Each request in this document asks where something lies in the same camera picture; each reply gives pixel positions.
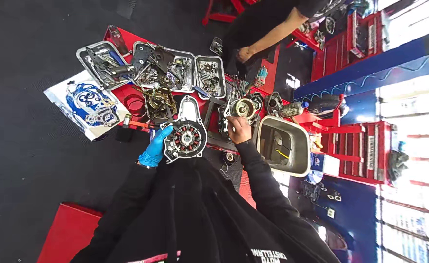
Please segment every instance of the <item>label on tool chest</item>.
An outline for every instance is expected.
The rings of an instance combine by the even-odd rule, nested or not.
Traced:
[[[369,135],[367,147],[367,169],[374,170],[375,164],[375,136]]]

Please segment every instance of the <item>gloved hand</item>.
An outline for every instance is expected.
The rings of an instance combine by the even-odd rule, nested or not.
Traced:
[[[163,130],[159,129],[153,140],[149,143],[146,151],[138,157],[138,161],[142,165],[156,167],[161,159],[163,158],[163,141],[171,134],[174,127],[172,125],[167,126]]]

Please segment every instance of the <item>spray can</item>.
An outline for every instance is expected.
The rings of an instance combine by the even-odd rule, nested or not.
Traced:
[[[115,47],[117,50],[122,54],[125,55],[128,53],[128,48],[125,45],[125,41],[122,37],[122,34],[118,30],[118,28],[114,25],[109,26],[109,33],[111,34],[111,40],[114,42]]]

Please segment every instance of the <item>red tool chest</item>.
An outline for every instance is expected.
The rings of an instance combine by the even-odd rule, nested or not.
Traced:
[[[386,174],[391,124],[379,121],[340,128],[345,130],[322,134],[322,152],[340,159],[339,177],[367,184],[390,184]]]
[[[356,48],[356,28],[368,28],[369,48],[366,54]],[[335,73],[349,65],[358,63],[383,52],[382,12],[361,18],[356,12],[347,17],[347,30],[327,40],[323,52],[316,52],[313,57],[311,81]]]

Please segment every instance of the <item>alternator cover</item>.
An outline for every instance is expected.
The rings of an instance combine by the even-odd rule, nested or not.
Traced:
[[[179,115],[172,123],[162,123],[161,129],[172,125],[174,130],[164,140],[167,163],[177,158],[201,157],[206,146],[206,129],[200,117],[198,102],[186,95],[180,103]]]

